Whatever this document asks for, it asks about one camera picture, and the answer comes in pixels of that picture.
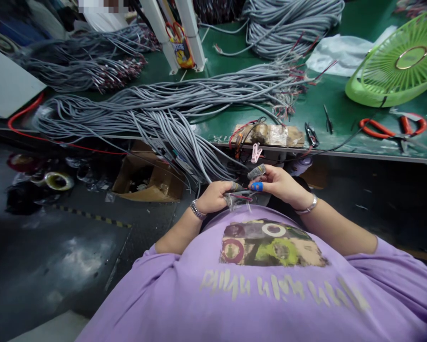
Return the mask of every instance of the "white plastic bag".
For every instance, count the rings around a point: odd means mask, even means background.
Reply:
[[[340,36],[339,34],[323,38],[307,60],[307,67],[317,72],[323,72],[330,64],[337,60],[337,63],[326,71],[326,74],[351,77],[354,71],[361,65],[367,53],[374,46],[380,45],[396,30],[397,26],[389,26],[378,37],[375,43],[362,38]]]

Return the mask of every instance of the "green fan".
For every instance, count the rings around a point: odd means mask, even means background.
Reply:
[[[346,95],[371,107],[392,107],[427,90],[427,12],[374,47],[346,85]]]

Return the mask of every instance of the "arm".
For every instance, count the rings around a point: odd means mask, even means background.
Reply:
[[[261,177],[262,191],[277,196],[295,210],[305,210],[313,203],[313,194],[299,185],[285,170],[266,165]],[[372,254],[378,245],[375,235],[338,213],[322,199],[308,214],[301,215],[307,229],[320,237],[343,256],[357,253]]]
[[[226,206],[223,195],[231,190],[232,182],[217,181],[209,185],[196,201],[198,210],[206,215]],[[182,254],[190,242],[199,234],[202,220],[188,207],[179,221],[155,244],[157,253]]]

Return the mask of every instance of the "purple t-shirt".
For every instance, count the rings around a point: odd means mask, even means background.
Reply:
[[[77,342],[427,341],[427,267],[378,239],[342,257],[260,206],[223,212],[183,255],[154,246]]]

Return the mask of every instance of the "graphic print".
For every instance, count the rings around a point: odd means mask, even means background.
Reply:
[[[249,266],[324,267],[329,263],[302,229],[265,218],[227,226],[219,261]]]

